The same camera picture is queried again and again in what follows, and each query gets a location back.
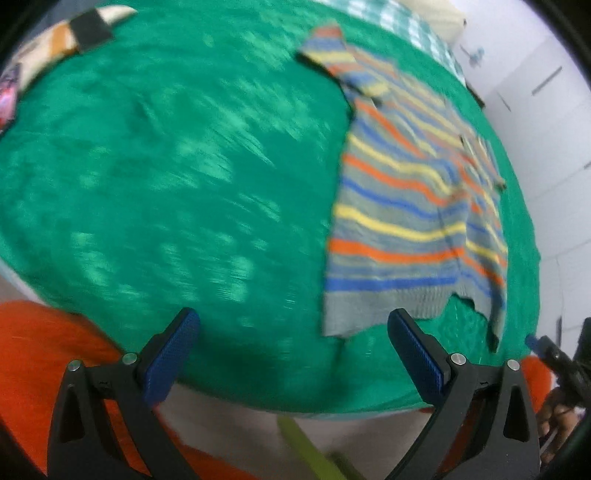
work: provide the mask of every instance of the green fuzzy fabric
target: green fuzzy fabric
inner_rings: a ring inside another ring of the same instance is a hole
[[[294,55],[336,20],[348,42],[447,96],[491,140],[507,182],[497,353],[486,319],[456,297],[420,326],[472,362],[526,353],[539,309],[531,219],[501,142],[455,77],[309,0],[130,3],[138,14],[115,40],[40,79],[0,141],[0,256],[42,298],[127,351],[195,308],[202,331],[183,381],[217,397],[314,413],[420,405],[384,325],[347,340],[320,333],[350,110],[333,80]]]

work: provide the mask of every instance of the green checkered cloth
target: green checkered cloth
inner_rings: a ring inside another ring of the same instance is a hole
[[[395,0],[312,0],[360,18],[407,40],[466,84],[450,46],[416,13]]]

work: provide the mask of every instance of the striped cardigan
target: striped cardigan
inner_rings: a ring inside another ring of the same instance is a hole
[[[355,112],[328,243],[325,335],[385,323],[398,307],[436,317],[455,293],[500,338],[504,181],[490,145],[428,86],[347,45],[337,25],[315,30],[300,53],[339,81]]]

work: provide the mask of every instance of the black strap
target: black strap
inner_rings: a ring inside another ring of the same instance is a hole
[[[113,38],[111,26],[103,20],[96,8],[70,20],[78,51],[85,53]]]

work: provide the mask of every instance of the pillow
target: pillow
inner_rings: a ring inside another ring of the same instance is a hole
[[[449,0],[399,0],[426,21],[442,40],[453,44],[464,30],[466,15]]]

